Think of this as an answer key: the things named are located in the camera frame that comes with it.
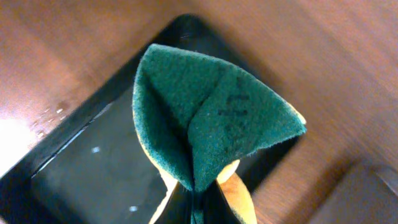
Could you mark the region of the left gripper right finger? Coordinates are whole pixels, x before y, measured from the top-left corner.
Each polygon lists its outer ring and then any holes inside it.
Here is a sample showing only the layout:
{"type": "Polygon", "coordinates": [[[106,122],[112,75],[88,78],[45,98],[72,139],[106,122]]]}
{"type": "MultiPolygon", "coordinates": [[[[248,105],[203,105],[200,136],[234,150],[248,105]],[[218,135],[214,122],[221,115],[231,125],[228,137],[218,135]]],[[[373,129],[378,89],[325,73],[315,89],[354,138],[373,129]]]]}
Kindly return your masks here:
{"type": "Polygon", "coordinates": [[[204,224],[241,224],[216,180],[203,193],[202,201],[204,224]]]}

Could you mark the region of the green and yellow sponge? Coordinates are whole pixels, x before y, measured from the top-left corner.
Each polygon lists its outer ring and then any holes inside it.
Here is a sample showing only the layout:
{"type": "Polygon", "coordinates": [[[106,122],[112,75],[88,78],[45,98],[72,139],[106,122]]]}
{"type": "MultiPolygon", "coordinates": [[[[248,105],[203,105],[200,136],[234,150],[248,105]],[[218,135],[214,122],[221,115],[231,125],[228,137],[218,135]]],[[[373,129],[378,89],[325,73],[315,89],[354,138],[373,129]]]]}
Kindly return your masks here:
{"type": "Polygon", "coordinates": [[[290,103],[239,66],[160,44],[139,62],[132,114],[167,188],[152,223],[178,187],[203,193],[214,183],[239,222],[256,223],[251,194],[236,172],[240,160],[306,131],[290,103]]]}

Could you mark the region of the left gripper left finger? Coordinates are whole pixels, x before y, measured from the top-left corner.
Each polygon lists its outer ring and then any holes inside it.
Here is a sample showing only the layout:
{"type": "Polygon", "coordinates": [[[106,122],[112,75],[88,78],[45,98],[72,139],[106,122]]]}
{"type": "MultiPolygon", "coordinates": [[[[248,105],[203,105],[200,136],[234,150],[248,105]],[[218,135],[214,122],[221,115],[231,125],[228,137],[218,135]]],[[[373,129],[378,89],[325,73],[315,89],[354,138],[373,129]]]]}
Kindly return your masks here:
{"type": "Polygon", "coordinates": [[[191,224],[192,193],[177,182],[155,224],[191,224]]]}

